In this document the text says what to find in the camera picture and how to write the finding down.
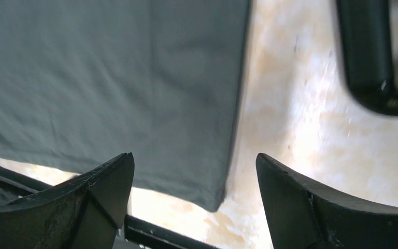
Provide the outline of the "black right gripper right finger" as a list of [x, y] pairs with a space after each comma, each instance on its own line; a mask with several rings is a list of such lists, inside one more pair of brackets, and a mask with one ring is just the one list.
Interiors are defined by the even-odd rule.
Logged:
[[398, 207], [336, 190], [267, 154], [255, 164], [274, 248], [398, 248]]

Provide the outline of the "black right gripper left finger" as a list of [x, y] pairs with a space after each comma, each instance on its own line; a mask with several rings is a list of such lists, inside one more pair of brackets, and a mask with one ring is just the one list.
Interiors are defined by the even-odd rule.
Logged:
[[132, 154], [0, 205], [0, 248], [112, 248], [134, 176]]

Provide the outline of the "dark grey t-shirt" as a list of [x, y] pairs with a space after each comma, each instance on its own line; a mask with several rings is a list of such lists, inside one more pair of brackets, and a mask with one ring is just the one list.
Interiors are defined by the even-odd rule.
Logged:
[[215, 212], [225, 197], [250, 1], [0, 1], [0, 158]]

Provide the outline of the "black poker chip case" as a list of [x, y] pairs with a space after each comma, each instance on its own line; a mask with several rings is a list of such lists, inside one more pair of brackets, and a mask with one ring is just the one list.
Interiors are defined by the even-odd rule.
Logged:
[[336, 1], [335, 5], [349, 92], [373, 112], [398, 116], [389, 1]]

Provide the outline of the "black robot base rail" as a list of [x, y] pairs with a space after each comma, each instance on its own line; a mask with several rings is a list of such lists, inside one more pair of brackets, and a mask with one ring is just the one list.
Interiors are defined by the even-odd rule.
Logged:
[[0, 167], [0, 248], [208, 248], [130, 216], [133, 176], [131, 154], [55, 186]]

